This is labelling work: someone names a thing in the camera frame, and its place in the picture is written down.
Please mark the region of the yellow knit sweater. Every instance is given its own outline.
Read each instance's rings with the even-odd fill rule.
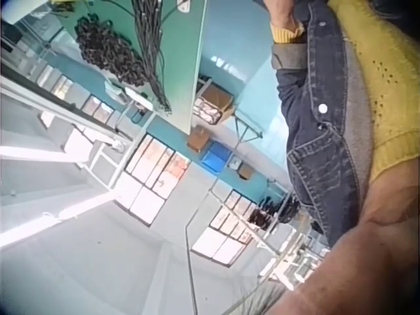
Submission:
[[[383,171],[419,156],[420,47],[381,20],[367,0],[329,0],[362,67],[373,124],[370,181]],[[292,42],[302,30],[271,26],[274,41]]]

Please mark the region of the yellow sleeve cuff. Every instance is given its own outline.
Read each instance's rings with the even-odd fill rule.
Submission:
[[[289,31],[285,28],[277,28],[270,23],[273,40],[275,43],[293,43],[299,36],[303,34],[305,28],[303,24],[299,22],[299,26],[295,31]]]

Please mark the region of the jacket button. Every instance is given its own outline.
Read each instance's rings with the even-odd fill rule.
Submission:
[[[328,106],[327,106],[327,105],[325,105],[325,104],[320,104],[320,105],[318,106],[318,111],[319,111],[321,114],[325,114],[326,112],[328,112]]]

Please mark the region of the denim jacket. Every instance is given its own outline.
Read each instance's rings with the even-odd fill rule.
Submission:
[[[301,42],[272,48],[287,166],[301,205],[333,246],[357,224],[368,187],[370,108],[353,47],[326,1],[295,9],[306,29]]]

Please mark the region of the skin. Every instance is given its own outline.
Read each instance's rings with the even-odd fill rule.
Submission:
[[[264,2],[273,26],[295,30],[293,0]],[[411,271],[419,262],[419,238],[417,158],[387,169],[369,185],[357,227],[268,314],[399,314],[399,303],[418,282]]]

